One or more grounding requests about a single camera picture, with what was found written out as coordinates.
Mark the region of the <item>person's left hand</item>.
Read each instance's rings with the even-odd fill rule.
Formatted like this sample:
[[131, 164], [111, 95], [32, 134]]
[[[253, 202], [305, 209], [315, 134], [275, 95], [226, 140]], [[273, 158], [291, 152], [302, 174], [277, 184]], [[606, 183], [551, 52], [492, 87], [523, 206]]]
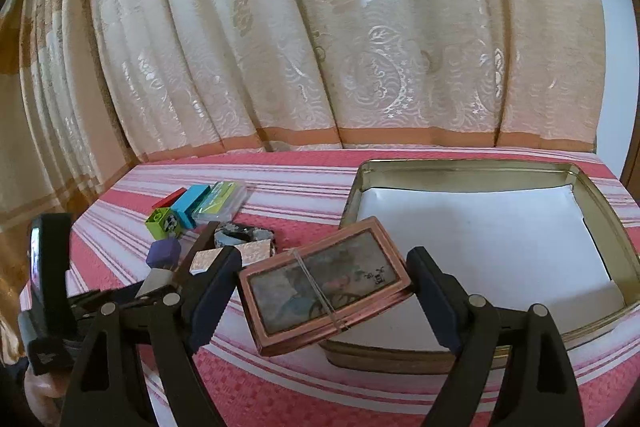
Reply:
[[36, 375], [29, 366], [24, 378], [26, 401], [35, 418], [43, 426], [58, 426], [62, 413], [55, 401], [66, 395], [70, 374], [45, 373]]

